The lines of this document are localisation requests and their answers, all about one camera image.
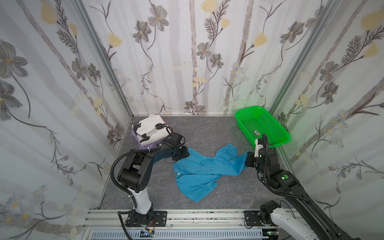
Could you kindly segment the blue t shirt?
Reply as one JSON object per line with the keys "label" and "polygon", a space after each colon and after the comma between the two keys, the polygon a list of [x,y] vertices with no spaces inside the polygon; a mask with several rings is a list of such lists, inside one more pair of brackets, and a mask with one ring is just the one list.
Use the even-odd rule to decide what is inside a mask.
{"label": "blue t shirt", "polygon": [[238,149],[228,144],[206,157],[188,148],[189,157],[173,164],[179,190],[190,200],[199,202],[218,185],[221,176],[238,176],[246,169],[248,153],[238,154]]}

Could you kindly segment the green plastic basket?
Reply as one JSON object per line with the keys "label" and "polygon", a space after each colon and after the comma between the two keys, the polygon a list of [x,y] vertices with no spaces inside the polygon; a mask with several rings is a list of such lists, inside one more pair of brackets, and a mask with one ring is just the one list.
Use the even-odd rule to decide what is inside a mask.
{"label": "green plastic basket", "polygon": [[[235,118],[238,127],[246,138],[255,147],[255,141],[266,134],[269,146],[279,147],[291,141],[287,130],[263,107],[252,106],[236,111]],[[257,130],[261,135],[256,136],[253,131]]]}

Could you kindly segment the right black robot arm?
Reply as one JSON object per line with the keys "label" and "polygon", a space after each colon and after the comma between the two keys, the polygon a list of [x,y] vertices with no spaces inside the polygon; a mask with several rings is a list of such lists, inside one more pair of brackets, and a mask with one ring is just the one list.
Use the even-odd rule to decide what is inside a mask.
{"label": "right black robot arm", "polygon": [[301,215],[304,223],[289,215],[281,205],[269,201],[260,206],[256,216],[246,215],[246,224],[277,226],[296,240],[351,240],[353,237],[341,229],[309,196],[300,181],[280,167],[277,153],[270,149],[268,136],[256,140],[255,153],[249,153],[246,167],[255,168],[258,178],[274,195],[283,197]]}

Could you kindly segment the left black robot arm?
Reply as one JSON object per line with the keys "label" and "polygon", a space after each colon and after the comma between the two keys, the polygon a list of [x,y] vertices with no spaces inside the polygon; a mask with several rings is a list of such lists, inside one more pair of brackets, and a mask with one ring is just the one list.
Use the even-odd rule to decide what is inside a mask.
{"label": "left black robot arm", "polygon": [[111,179],[116,187],[129,195],[134,209],[119,212],[124,227],[164,226],[165,221],[159,219],[154,211],[153,203],[148,194],[153,166],[161,160],[171,158],[176,163],[190,154],[185,146],[186,139],[178,133],[171,133],[164,141],[146,150],[131,150],[115,160],[111,169]]}

